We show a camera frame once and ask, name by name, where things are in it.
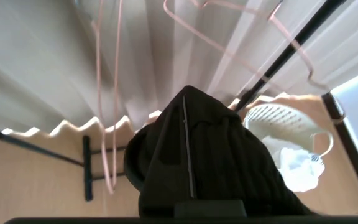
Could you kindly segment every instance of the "white cloth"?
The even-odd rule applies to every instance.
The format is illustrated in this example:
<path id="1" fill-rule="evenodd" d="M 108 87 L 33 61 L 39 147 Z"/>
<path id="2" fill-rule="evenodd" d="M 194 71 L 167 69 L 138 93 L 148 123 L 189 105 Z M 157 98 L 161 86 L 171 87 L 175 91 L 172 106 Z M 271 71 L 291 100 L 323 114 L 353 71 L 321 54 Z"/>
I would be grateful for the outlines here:
<path id="1" fill-rule="evenodd" d="M 325 166 L 321 157 L 302 149 L 292 142 L 275 139 L 270 136 L 263 138 L 280 171 L 285 185 L 293 192 L 306 192 L 318 185 L 318 178 Z"/>

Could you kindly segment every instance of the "white curtain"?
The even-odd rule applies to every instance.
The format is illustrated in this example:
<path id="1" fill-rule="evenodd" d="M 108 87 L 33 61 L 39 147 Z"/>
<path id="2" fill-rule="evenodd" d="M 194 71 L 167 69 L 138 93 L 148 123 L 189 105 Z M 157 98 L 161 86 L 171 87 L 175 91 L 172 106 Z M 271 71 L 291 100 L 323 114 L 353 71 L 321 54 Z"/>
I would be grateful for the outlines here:
<path id="1" fill-rule="evenodd" d="M 232 0 L 270 12 L 277 0 Z M 101 45 L 103 113 L 113 121 L 117 0 L 105 0 Z M 124 0 L 119 62 L 119 115 L 134 129 L 163 110 L 185 85 L 227 103 L 257 81 L 252 73 L 168 17 L 163 0 Z M 294 36 L 323 0 L 286 0 L 277 17 Z M 80 1 L 97 18 L 99 1 Z M 189 0 L 168 7 L 264 73 L 288 45 L 266 20 L 217 6 L 196 9 Z M 305 45 L 316 78 L 330 87 L 358 75 L 358 1 L 346 1 Z M 288 93 L 315 93 L 306 67 L 294 56 L 273 78 Z M 98 115 L 94 35 L 73 1 L 0 0 L 0 129 L 50 132 L 62 120 L 81 126 Z"/>

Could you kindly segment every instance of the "white plastic basket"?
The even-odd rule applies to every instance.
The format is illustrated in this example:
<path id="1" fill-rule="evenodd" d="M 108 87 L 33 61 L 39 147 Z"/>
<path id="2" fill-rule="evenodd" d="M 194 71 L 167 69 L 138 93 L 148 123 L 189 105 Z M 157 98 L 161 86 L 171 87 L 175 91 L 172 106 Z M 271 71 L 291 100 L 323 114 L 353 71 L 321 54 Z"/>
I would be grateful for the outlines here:
<path id="1" fill-rule="evenodd" d="M 262 140 L 266 136 L 293 142 L 310 152 L 314 150 L 314 136 L 324 133 L 328 135 L 329 146 L 325 156 L 334 146 L 333 135 L 320 128 L 306 114 L 292 107 L 277 103 L 266 103 L 251 108 L 244 126 Z"/>

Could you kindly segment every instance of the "black garment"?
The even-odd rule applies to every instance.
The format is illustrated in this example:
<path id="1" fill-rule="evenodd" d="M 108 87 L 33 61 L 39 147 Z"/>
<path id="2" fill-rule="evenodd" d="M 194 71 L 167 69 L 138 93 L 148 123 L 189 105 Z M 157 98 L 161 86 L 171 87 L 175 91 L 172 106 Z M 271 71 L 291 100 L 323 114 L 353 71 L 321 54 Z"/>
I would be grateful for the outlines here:
<path id="1" fill-rule="evenodd" d="M 141 216 L 172 216 L 173 206 L 188 200 L 227 199 L 241 199 L 250 217 L 313 214 L 287 189 L 268 150 L 240 117 L 192 86 L 134 136 L 124 163 L 140 190 Z"/>

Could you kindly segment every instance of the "light brown floor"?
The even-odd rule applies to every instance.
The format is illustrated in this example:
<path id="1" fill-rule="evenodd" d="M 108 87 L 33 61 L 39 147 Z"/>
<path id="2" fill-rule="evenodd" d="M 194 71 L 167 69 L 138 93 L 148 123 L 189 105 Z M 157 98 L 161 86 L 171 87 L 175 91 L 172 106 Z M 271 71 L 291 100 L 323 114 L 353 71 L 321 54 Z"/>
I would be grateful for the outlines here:
<path id="1" fill-rule="evenodd" d="M 334 149 L 324 157 L 326 170 L 318 187 L 297 194 L 299 198 L 317 212 L 329 215 L 358 215 L 358 179 L 320 98 L 280 98 L 276 102 L 304 111 L 335 135 Z M 81 138 L 84 134 L 91 136 L 93 149 L 99 148 L 97 123 L 83 131 L 66 124 L 56 136 L 45 133 L 37 133 L 31 137 L 14 135 L 81 160 Z M 117 130 L 118 145 L 126 145 L 133 135 L 130 124 L 124 123 Z M 327 143 L 328 140 L 324 137 L 317 138 L 316 152 L 322 152 Z M 122 171 L 122 157 L 120 152 L 119 171 Z M 93 173 L 101 174 L 100 157 L 93 157 L 92 162 Z M 93 201 L 85 202 L 82 168 L 0 142 L 0 223 L 14 217 L 138 216 L 139 193 L 125 177 L 118 178 L 113 196 L 108 195 L 103 180 L 94 182 L 93 192 Z"/>

